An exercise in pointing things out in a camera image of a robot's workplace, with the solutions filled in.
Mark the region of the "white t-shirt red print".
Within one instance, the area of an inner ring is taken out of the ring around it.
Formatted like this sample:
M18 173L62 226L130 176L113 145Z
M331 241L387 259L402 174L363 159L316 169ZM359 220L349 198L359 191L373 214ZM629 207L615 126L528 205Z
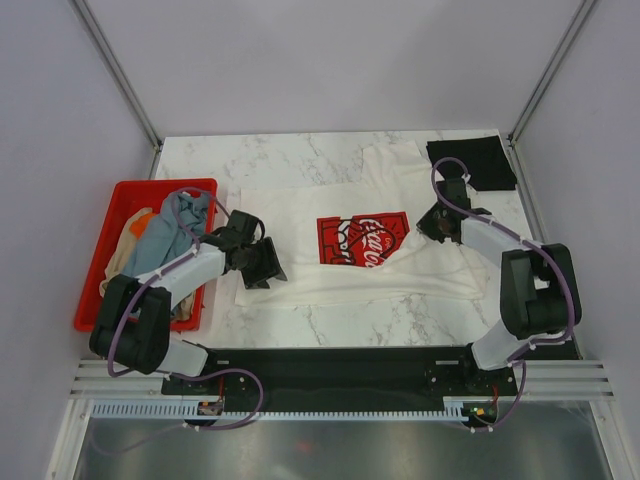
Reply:
M362 152L355 183L244 189L240 208L259 217L286 280L238 288L241 306L368 302L410 294L474 300L488 274L474 251L418 232L436 202L431 164L415 142Z

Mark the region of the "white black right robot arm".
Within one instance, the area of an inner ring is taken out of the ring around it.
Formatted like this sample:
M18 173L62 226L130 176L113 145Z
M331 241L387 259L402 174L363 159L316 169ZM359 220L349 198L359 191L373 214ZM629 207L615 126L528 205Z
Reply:
M460 386L477 394L493 383L493 370L573 335L582 316L573 261L567 246L523 238L489 211L473 209L464 179L435 181L433 187L437 201L418 221L418 231L441 244L470 248L499 268L499 320L471 344L472 360L457 371Z

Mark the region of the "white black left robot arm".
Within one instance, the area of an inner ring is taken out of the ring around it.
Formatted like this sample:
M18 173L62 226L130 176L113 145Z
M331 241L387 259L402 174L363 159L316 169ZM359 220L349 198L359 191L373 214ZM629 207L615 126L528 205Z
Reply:
M189 249L147 273L119 274L108 283L89 340L90 350L107 360L107 372L162 373L185 379L198 393L219 382L218 367L207 350L171 338L171 313L184 298L230 271L241 273L247 289L267 289L287 276L273 240L259 218L238 210L227 223L192 239Z

